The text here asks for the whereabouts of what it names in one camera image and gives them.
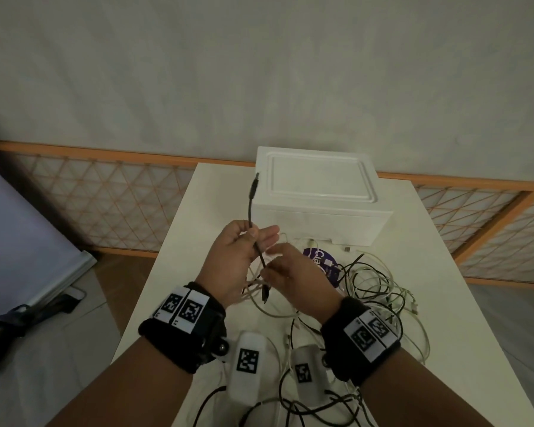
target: left hand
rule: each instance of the left hand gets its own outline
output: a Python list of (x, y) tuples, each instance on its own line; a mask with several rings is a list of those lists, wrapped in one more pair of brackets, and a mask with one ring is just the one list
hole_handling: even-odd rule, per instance
[(195, 280), (227, 308), (241, 296), (247, 285), (247, 270), (257, 258), (253, 244), (265, 251), (279, 240), (279, 226), (249, 228), (246, 220), (228, 224), (212, 244)]

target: tabletop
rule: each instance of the tabletop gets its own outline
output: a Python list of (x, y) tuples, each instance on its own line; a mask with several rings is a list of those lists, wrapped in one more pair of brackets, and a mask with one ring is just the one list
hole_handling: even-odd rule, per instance
[[(114, 359), (138, 338), (139, 324), (171, 289), (195, 278), (221, 229), (233, 219), (247, 218), (249, 186), (254, 175), (255, 169), (249, 167), (198, 164)], [(416, 297), (419, 318), (431, 346), (427, 368), (495, 426), (534, 426), (530, 401), (413, 185), (404, 180), (379, 182), (393, 215), (372, 246), (359, 249), (379, 257), (397, 283)], [(321, 242), (320, 247), (339, 262), (354, 259), (352, 255), (356, 253), (353, 248), (345, 257), (347, 254), (338, 246)], [(271, 292), (264, 308), (273, 313), (292, 313), (286, 300), (277, 291)], [(417, 335), (416, 325), (410, 322), (406, 325), (404, 320), (404, 330)], [(226, 327), (232, 338), (240, 330), (261, 332), (278, 352), (283, 352), (290, 319), (269, 318), (245, 301), (228, 308)], [(275, 360), (273, 354), (275, 367), (267, 373), (271, 376), (262, 378), (266, 383), (278, 381)], [(193, 423), (204, 396), (220, 384), (225, 374), (219, 364), (214, 361), (200, 368), (174, 426)], [(217, 405), (215, 408), (215, 412), (221, 412)], [(202, 426), (209, 425), (209, 421), (200, 422)]]

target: forearm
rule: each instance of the forearm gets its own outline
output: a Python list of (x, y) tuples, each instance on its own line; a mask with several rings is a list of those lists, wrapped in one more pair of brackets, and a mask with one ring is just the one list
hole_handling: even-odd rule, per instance
[(360, 390), (380, 427), (491, 427), (404, 350), (390, 356)]
[(48, 427), (170, 427), (191, 384), (191, 374), (140, 337)]

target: wrist strap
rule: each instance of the wrist strap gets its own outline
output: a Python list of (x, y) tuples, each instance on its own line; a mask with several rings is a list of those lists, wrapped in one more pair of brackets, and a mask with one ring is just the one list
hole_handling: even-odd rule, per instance
[(211, 347), (226, 336), (225, 309), (196, 282), (177, 287), (138, 327), (159, 352), (188, 373), (209, 363)]
[(359, 387), (399, 347), (390, 326), (360, 300), (345, 297), (320, 329), (326, 362), (341, 381)]

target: styrofoam box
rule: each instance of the styrofoam box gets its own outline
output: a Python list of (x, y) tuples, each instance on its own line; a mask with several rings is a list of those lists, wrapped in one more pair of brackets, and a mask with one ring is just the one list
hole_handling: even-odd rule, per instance
[(291, 237), (369, 246), (392, 211), (366, 154), (259, 147), (252, 221)]

